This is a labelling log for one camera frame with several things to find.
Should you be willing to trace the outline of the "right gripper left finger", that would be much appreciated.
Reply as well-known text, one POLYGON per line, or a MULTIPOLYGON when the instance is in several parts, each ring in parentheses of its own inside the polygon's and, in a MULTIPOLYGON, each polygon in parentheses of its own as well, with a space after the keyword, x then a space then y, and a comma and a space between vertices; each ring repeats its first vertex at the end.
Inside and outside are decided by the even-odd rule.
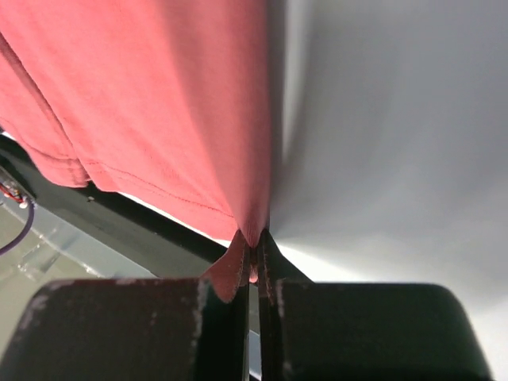
POLYGON ((14 330, 2 379, 246 379, 249 252, 236 233, 199 277, 47 283, 14 330))

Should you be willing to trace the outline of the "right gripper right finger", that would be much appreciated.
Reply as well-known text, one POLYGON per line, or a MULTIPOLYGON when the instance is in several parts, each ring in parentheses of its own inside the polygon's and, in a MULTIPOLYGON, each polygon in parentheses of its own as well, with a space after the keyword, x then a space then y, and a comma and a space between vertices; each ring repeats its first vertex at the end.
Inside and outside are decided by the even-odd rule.
POLYGON ((459 299, 431 283, 315 283, 263 231, 264 380, 489 380, 459 299))

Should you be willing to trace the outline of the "pink t shirt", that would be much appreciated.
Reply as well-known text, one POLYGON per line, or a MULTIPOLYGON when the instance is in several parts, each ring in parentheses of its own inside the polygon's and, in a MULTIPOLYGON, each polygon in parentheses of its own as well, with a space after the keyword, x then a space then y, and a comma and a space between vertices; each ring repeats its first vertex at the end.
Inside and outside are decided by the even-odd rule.
POLYGON ((4 1, 1 125, 51 182, 258 244, 271 117, 263 1, 4 1))

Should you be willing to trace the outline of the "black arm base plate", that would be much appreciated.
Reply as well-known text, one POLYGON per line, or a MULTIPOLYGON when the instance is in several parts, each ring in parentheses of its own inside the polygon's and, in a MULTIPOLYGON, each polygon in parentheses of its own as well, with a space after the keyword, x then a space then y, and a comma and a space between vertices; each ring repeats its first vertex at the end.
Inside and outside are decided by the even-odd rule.
POLYGON ((35 198, 33 228, 105 277, 201 275, 225 247, 117 193, 57 186, 21 146, 1 138, 1 165, 35 198))

